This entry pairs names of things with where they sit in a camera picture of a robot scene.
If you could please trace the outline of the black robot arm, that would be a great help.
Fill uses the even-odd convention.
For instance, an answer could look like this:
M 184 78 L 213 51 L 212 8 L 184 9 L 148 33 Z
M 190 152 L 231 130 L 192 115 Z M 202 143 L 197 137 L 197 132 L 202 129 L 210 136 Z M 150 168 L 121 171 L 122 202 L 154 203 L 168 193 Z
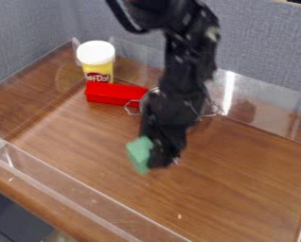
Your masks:
M 201 0 L 105 0 L 126 31 L 161 30 L 165 71 L 149 94 L 140 135 L 149 138 L 148 167 L 168 167 L 181 157 L 209 99 L 205 82 L 217 72 L 220 19 Z

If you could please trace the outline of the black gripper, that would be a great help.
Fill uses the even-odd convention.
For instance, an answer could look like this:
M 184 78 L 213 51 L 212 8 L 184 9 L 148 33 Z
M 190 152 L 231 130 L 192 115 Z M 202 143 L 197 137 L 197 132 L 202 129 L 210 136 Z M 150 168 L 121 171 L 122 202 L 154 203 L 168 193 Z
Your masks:
M 197 116 L 184 102 L 190 101 L 200 112 L 204 100 L 204 92 L 190 95 L 168 95 L 161 92 L 150 96 L 140 129 L 140 135 L 148 136 L 154 144 L 149 168 L 168 167 L 180 159 L 188 143 L 188 128 L 197 122 Z

